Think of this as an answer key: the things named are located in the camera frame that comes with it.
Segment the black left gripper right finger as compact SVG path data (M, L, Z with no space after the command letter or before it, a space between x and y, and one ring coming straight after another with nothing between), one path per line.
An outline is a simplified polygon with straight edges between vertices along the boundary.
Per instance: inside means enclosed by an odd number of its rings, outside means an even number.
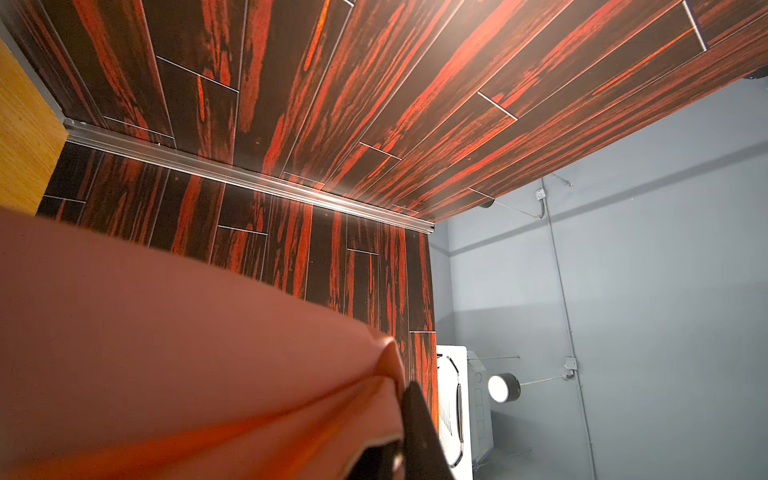
M421 386L412 381L401 399L404 472L407 480L451 480L437 430Z

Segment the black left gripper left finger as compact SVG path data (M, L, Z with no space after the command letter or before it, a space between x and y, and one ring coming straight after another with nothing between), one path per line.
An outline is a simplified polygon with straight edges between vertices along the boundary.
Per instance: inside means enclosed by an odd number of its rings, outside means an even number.
M393 480L402 470L402 443L367 448L347 474L347 480Z

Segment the pink zip-up jacket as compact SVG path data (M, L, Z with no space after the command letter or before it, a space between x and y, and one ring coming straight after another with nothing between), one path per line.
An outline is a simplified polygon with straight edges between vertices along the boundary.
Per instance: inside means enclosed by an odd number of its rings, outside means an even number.
M404 437L394 340L201 262L1 213L5 479L342 479Z

